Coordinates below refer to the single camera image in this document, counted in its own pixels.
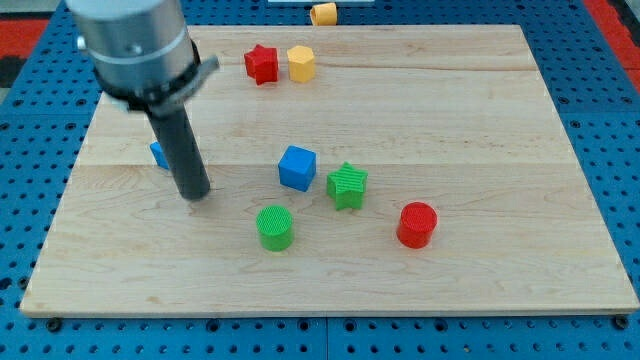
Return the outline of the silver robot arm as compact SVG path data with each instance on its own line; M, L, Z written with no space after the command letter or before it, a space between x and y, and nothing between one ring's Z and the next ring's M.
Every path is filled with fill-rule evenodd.
M178 0L67 0L98 83L132 111L170 113L219 69L200 58Z

